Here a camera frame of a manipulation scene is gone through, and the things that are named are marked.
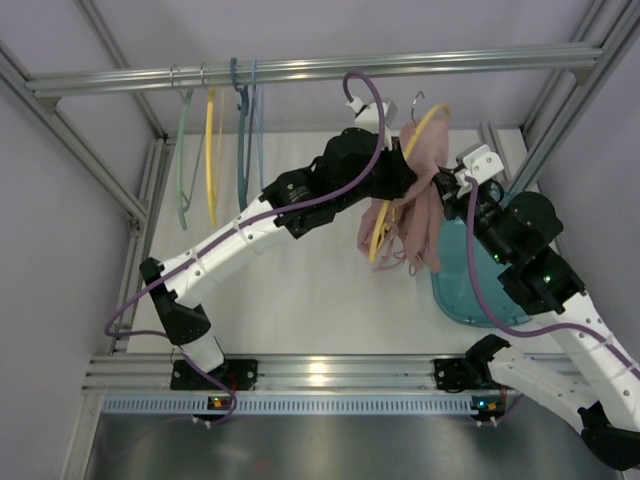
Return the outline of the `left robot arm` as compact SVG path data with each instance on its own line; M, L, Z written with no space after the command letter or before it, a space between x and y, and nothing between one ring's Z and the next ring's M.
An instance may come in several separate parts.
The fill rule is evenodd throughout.
M227 226L184 253L144 260L145 286L170 344L215 378L226 358L202 306L204 297L241 267L331 223L368 198L402 198L417 180L398 138L349 128L331 138L310 165L281 173Z

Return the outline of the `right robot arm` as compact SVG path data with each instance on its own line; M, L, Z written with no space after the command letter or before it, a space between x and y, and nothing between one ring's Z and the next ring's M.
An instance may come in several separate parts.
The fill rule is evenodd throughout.
M470 175L441 169L433 180L447 219L466 226L469 278L476 300L499 335L465 354L478 384L513 388L563 419L602 463L617 471L639 465L639 364L597 312L584 282L550 246L563 230L552 203L524 191L501 205ZM498 280L533 320L518 331L499 320L484 299L474 246L505 265ZM519 352L508 336L551 336L582 378L573 382Z

